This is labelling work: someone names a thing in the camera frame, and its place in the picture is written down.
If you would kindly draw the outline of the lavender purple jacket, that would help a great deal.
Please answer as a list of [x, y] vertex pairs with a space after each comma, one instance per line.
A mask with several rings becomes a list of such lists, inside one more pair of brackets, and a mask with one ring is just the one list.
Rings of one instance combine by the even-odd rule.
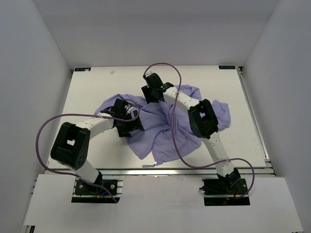
[[132, 99], [140, 107], [139, 117], [145, 131], [133, 131], [127, 139], [128, 146], [139, 159], [151, 153], [160, 165], [185, 157], [200, 147], [202, 140], [192, 133], [188, 115], [179, 108], [174, 110], [170, 103], [148, 104], [141, 96], [115, 94], [106, 99], [95, 114], [113, 106], [116, 99]]

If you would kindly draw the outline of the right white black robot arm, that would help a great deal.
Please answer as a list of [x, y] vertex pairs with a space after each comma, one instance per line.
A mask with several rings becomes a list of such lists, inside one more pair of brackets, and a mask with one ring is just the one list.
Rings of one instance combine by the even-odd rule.
[[219, 135], [218, 120], [207, 99], [194, 99], [176, 88], [173, 84], [163, 83], [156, 73], [143, 75], [146, 85], [141, 89], [148, 103], [164, 101], [188, 114], [192, 133], [202, 139], [216, 167], [219, 187], [224, 193], [232, 193], [241, 179], [238, 170], [224, 149]]

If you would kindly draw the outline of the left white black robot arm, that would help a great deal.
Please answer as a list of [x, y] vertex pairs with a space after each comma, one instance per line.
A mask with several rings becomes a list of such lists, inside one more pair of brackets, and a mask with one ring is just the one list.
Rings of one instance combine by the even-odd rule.
[[76, 124], [61, 125], [51, 150], [51, 158], [71, 169], [78, 178], [86, 181], [86, 188], [93, 194], [102, 190], [101, 173], [87, 160], [89, 142], [113, 128], [119, 137], [131, 136], [131, 132], [144, 127], [139, 118], [140, 108], [131, 99], [116, 99], [113, 106], [100, 111], [94, 117]]

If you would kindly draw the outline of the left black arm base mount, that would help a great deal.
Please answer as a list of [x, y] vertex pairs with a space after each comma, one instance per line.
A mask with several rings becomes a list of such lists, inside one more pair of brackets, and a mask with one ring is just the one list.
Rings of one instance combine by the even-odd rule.
[[103, 177], [102, 186], [110, 192], [116, 202], [106, 190], [88, 185], [79, 179], [75, 180], [71, 202], [96, 204], [116, 204], [119, 202], [122, 194], [123, 177]]

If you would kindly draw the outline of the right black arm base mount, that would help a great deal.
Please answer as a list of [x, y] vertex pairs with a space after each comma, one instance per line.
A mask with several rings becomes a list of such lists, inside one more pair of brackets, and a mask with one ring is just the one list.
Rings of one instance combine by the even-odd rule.
[[199, 192], [203, 194], [205, 206], [249, 206], [250, 199], [246, 180], [240, 179], [231, 189], [217, 179], [202, 180]]

